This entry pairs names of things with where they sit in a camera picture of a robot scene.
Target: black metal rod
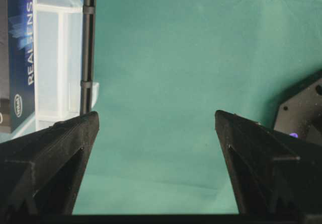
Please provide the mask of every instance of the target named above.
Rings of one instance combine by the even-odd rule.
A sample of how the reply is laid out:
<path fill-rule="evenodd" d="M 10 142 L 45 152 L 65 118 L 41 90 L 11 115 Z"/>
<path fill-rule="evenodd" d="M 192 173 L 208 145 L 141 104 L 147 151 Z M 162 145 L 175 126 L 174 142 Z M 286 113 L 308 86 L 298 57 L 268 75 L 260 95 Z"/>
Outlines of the black metal rod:
<path fill-rule="evenodd" d="M 94 78 L 95 7 L 96 0 L 84 0 L 82 80 L 80 83 L 80 115 L 89 113 L 92 109 L 92 86 Z"/>

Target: clear plastic container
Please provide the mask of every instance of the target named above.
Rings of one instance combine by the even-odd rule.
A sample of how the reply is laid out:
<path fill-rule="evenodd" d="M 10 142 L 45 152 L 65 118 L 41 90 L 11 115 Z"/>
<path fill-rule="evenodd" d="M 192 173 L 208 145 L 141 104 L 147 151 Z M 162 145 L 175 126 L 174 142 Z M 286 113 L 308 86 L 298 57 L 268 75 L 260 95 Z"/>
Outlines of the clear plastic container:
<path fill-rule="evenodd" d="M 37 130 L 79 115 L 82 31 L 82 0 L 34 0 Z"/>

